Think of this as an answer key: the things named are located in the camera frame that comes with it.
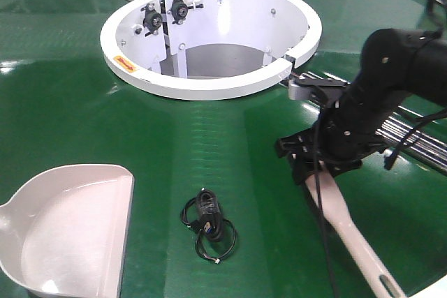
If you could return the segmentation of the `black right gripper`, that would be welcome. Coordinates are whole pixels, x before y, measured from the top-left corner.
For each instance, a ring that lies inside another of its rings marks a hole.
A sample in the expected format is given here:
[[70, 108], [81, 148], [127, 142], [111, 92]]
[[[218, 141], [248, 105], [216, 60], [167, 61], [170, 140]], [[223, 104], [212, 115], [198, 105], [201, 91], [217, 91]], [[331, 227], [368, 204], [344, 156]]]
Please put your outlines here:
[[277, 139], [277, 156], [287, 158], [295, 185], [324, 168], [334, 177], [357, 170], [364, 158], [386, 149], [384, 138], [375, 131], [362, 134], [341, 126], [334, 113], [325, 110], [311, 128]]

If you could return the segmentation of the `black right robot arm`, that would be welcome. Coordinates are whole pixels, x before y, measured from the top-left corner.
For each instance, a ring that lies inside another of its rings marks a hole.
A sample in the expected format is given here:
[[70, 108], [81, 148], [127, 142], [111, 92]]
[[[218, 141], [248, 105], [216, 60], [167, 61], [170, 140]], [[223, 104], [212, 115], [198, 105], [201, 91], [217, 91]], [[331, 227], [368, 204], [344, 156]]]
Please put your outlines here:
[[418, 118], [398, 142], [385, 162], [389, 170], [416, 131], [446, 117], [446, 41], [440, 31], [379, 29], [365, 41], [352, 83], [294, 76], [288, 90], [293, 100], [314, 100], [321, 106], [311, 128], [275, 142], [278, 157], [287, 157], [297, 185], [317, 173], [319, 161], [337, 176], [361, 167], [363, 158], [382, 153], [388, 143], [377, 130], [408, 96], [441, 106], [441, 111]]

